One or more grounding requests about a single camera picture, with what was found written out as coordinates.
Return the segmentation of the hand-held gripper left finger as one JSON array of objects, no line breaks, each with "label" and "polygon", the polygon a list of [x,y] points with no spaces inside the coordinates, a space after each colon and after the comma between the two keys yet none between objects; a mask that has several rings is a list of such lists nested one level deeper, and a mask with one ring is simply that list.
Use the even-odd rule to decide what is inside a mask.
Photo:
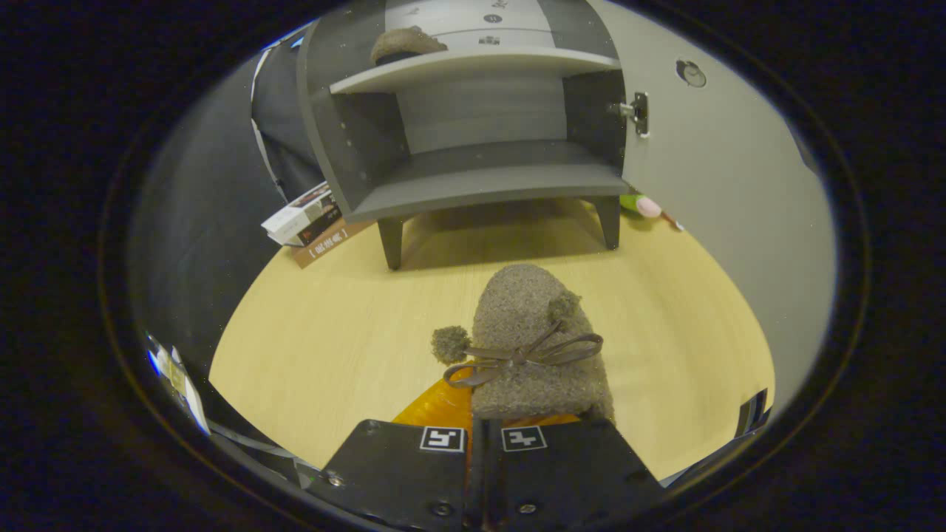
[{"label": "hand-held gripper left finger", "polygon": [[463,531],[471,390],[439,380],[393,421],[355,425],[307,492],[381,528]]}]

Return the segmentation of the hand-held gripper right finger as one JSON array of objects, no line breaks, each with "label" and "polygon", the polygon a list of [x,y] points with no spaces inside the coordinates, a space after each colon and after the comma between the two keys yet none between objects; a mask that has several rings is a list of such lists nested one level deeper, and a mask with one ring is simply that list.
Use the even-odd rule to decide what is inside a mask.
[{"label": "hand-held gripper right finger", "polygon": [[477,531],[617,531],[665,488],[605,420],[505,427],[480,422],[473,461]]}]

